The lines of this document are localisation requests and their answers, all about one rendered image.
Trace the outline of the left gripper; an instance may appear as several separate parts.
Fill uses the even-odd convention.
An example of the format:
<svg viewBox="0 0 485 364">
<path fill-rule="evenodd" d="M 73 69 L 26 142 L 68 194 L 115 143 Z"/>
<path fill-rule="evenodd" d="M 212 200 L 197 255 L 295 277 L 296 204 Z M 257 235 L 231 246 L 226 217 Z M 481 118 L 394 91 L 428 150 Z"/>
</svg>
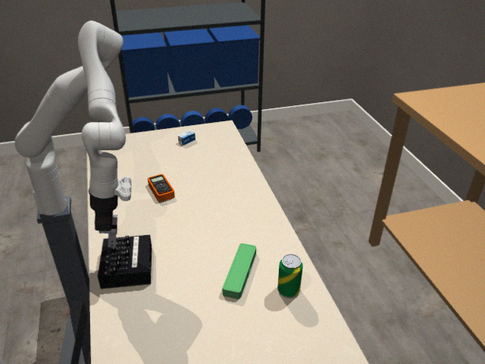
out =
<svg viewBox="0 0 485 364">
<path fill-rule="evenodd" d="M 89 204 L 95 211 L 95 230 L 100 234 L 108 234 L 108 247 L 116 247 L 118 197 L 123 201 L 131 199 L 132 181 L 124 177 L 118 181 L 100 183 L 89 179 Z"/>
</svg>

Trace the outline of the black lighting desk panel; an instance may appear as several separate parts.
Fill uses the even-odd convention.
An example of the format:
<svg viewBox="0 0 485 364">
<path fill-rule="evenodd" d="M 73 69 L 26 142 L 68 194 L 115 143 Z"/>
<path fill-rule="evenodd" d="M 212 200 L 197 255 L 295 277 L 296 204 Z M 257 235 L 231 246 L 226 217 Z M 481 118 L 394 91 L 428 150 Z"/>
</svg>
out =
<svg viewBox="0 0 485 364">
<path fill-rule="evenodd" d="M 150 235 L 116 237 L 116 247 L 108 247 L 108 238 L 103 239 L 98 272 L 101 289 L 151 284 L 151 274 Z"/>
</svg>

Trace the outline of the green drink can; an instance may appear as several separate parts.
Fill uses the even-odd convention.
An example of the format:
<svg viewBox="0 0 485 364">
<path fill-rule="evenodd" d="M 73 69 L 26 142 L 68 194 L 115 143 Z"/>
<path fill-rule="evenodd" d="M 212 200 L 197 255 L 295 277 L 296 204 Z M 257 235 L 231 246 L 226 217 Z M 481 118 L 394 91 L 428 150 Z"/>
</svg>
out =
<svg viewBox="0 0 485 364">
<path fill-rule="evenodd" d="M 295 297 L 300 292 L 303 264 L 295 254 L 286 254 L 279 264 L 277 289 L 284 297 Z"/>
</svg>

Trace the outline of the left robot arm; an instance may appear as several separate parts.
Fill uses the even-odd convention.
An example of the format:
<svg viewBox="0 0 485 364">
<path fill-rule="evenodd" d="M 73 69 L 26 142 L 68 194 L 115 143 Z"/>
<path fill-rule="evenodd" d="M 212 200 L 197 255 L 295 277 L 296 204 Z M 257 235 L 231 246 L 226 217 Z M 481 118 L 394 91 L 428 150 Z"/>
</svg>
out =
<svg viewBox="0 0 485 364">
<path fill-rule="evenodd" d="M 78 36 L 83 66 L 55 80 L 33 119 L 15 138 L 16 150 L 27 157 L 27 170 L 39 214 L 57 215 L 67 208 L 55 162 L 52 134 L 78 106 L 87 91 L 90 117 L 108 122 L 91 122 L 82 130 L 89 156 L 90 177 L 100 183 L 117 178 L 116 156 L 100 150 L 119 150 L 126 142 L 124 127 L 117 114 L 114 86 L 105 71 L 120 54 L 123 44 L 119 33 L 95 21 L 86 22 Z"/>
</svg>

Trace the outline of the green rounded rectangular block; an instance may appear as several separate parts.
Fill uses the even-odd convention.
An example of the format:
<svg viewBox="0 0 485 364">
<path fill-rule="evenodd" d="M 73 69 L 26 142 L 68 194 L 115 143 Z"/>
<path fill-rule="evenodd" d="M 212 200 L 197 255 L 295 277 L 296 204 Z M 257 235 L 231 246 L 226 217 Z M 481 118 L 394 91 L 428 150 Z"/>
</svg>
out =
<svg viewBox="0 0 485 364">
<path fill-rule="evenodd" d="M 223 285 L 223 296 L 240 299 L 256 255 L 256 246 L 241 243 Z"/>
</svg>

